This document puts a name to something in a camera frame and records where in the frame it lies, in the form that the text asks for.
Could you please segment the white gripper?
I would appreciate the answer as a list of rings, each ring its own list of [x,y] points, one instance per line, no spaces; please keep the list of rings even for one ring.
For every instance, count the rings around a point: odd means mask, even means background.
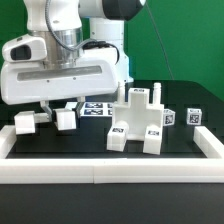
[[[73,68],[46,70],[39,62],[4,63],[1,96],[8,105],[40,102],[52,121],[48,101],[77,97],[75,111],[81,116],[85,96],[114,93],[118,87],[115,48],[85,50]]]

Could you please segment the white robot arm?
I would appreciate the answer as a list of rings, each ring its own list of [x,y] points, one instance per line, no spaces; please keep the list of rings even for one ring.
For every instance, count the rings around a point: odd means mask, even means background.
[[[26,35],[4,44],[1,97],[8,105],[49,102],[117,90],[119,75],[109,60],[110,48],[99,53],[86,46],[102,43],[84,39],[83,18],[128,21],[146,0],[23,0]]]

